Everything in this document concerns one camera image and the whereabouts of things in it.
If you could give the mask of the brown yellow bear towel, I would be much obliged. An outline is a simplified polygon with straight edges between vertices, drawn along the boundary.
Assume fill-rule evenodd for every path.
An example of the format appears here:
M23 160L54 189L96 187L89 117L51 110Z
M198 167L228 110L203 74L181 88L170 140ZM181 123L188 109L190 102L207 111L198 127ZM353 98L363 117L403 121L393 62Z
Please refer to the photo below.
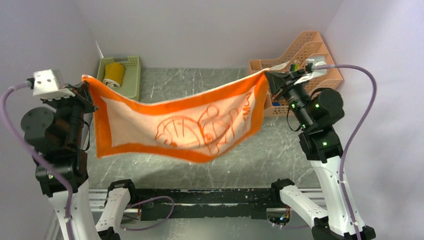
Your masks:
M125 67L118 62L112 62L105 66L103 83L111 88L118 89L123 83Z

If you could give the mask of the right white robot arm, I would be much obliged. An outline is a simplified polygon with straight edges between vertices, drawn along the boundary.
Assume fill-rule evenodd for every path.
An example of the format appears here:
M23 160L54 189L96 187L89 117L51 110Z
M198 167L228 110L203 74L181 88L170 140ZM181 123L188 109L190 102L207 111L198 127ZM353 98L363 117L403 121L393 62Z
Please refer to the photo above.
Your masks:
M347 149L333 127L344 116L341 94L328 87L309 94L300 83L301 75L301 71L265 73L270 87L286 100L299 122L299 143L318 177L326 207L318 206L289 179L272 183L270 202L294 210L316 240L373 240L375 230L365 224L351 200L342 163Z

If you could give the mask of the orange plastic file organizer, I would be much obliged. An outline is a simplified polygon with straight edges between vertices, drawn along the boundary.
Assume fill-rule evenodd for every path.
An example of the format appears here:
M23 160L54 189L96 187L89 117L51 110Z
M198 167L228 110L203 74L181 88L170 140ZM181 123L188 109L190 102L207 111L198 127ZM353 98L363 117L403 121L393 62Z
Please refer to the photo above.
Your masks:
M269 69L272 66L279 65L285 62L289 62L288 65L282 70L276 70L275 72L289 73L290 65L294 61L300 61L301 65L299 69L306 66L305 61L311 57L325 57L327 64L333 64L333 58L327 46L324 43L320 33L318 31L303 31L289 48L283 53L283 55L277 59L251 59L248 62L247 74L252 75L260 72L263 69ZM319 93L316 92L319 88L331 88L337 89L342 83L343 78L337 69L330 69L327 74L321 77L311 79L310 81L303 84L307 93L312 94L314 97ZM286 115L285 101L275 101L271 99L271 93L269 89L268 97L264 105L264 116L265 117L279 117Z

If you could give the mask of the orange and cream towel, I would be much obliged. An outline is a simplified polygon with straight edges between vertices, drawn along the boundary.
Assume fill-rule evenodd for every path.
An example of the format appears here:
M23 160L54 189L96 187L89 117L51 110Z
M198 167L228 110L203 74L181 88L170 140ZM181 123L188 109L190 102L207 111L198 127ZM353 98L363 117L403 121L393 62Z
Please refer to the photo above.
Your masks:
M97 107L93 118L98 158L145 153L193 163L212 161L261 129L269 91L265 70L157 103L136 102L89 75L82 81Z

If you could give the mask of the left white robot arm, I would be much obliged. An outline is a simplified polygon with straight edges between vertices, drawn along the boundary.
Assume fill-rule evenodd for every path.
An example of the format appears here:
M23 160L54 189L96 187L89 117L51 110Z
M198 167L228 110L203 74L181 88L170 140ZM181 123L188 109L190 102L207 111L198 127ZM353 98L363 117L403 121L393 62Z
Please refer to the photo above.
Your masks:
M21 119L24 140L35 151L35 177L42 193L54 207L66 240L118 240L125 208L139 200L130 179L112 182L104 209L94 221L89 200L88 155L82 145L85 114L97 110L86 82L66 85L47 95L42 107Z

